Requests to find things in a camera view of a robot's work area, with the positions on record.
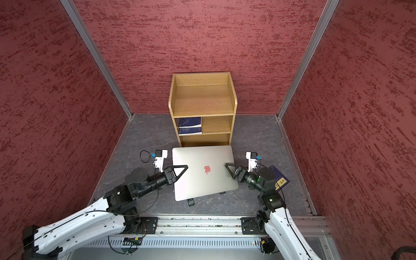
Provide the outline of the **silver laptop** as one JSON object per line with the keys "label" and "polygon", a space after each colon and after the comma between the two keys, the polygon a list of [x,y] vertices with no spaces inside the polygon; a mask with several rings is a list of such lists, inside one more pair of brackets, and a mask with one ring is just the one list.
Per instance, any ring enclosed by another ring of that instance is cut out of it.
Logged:
{"label": "silver laptop", "polygon": [[174,165],[188,166],[174,183],[176,201],[238,189],[225,166],[234,163],[231,146],[176,147],[172,159]]}

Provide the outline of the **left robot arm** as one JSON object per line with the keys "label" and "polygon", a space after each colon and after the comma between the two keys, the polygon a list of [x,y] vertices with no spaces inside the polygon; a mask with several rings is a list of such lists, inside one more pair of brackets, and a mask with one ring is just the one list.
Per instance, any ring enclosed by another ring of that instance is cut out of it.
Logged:
{"label": "left robot arm", "polygon": [[187,169],[187,165],[169,166],[154,175],[133,170],[123,184],[77,213],[50,225],[25,228],[21,258],[58,260],[103,237],[137,232],[141,227],[137,200],[174,184]]}

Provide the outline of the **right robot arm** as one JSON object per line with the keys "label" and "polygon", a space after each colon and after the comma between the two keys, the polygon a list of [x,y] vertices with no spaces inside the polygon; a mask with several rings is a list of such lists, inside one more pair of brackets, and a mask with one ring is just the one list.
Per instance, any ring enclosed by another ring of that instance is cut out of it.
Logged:
{"label": "right robot arm", "polygon": [[271,168],[264,167],[256,174],[235,164],[227,163],[225,167],[234,180],[259,192],[261,210],[256,212],[257,227],[268,235],[266,241],[272,242],[285,260],[319,259],[295,225],[284,196],[276,189]]}

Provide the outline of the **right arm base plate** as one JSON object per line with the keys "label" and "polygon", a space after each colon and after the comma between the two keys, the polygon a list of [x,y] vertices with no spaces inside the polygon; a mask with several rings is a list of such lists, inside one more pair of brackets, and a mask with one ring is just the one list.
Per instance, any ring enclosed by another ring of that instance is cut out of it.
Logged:
{"label": "right arm base plate", "polygon": [[265,235],[264,222],[257,217],[242,217],[240,219],[242,234]]}

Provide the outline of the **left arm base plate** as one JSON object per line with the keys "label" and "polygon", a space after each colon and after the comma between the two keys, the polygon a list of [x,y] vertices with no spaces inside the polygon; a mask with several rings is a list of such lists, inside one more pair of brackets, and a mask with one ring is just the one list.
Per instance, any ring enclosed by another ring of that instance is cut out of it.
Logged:
{"label": "left arm base plate", "polygon": [[127,217],[123,234],[154,235],[158,221],[158,217]]}

